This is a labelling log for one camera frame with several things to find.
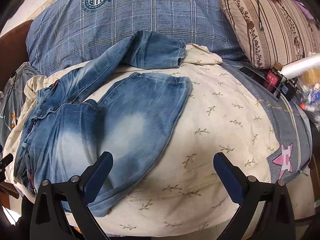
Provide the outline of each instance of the pink star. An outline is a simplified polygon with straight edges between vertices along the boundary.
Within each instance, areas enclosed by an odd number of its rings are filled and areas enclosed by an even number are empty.
[[[284,146],[281,146],[281,155],[279,155],[277,158],[275,158],[272,162],[277,165],[281,165],[281,171],[279,175],[279,179],[282,178],[284,172],[287,170],[292,173],[292,166],[290,162],[290,156],[292,152],[292,144],[288,146],[287,149],[284,148]]]

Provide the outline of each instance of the screw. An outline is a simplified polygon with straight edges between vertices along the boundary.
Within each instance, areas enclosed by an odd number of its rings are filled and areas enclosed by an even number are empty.
[[[42,186],[47,186],[48,184],[49,184],[49,181],[47,179],[42,181]]]
[[[279,184],[280,186],[284,186],[285,183],[284,183],[283,180],[279,179],[279,180],[278,180],[278,184]]]
[[[257,179],[255,176],[250,175],[250,176],[248,176],[248,180],[251,182],[255,182]]]
[[[77,182],[79,180],[79,176],[73,176],[71,177],[72,182]]]

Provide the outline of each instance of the plastic bag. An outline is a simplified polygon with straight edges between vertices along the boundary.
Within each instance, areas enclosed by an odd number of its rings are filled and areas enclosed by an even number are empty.
[[[320,130],[320,70],[311,69],[301,75],[300,85],[300,107],[305,111],[308,118]]]

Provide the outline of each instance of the striped pillow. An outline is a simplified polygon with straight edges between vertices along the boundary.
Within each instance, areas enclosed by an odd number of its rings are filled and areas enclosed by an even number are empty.
[[[246,56],[256,68],[287,65],[319,52],[320,35],[291,0],[218,0]]]

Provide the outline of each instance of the faded denim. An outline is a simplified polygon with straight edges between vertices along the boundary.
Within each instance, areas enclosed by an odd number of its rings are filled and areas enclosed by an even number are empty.
[[[89,204],[94,216],[105,216],[161,156],[191,82],[162,73],[133,73],[116,82],[100,101],[84,100],[120,62],[145,69],[177,67],[184,53],[183,42],[139,31],[38,91],[16,155],[16,181],[36,195],[44,179],[67,181],[109,151],[113,168]]]

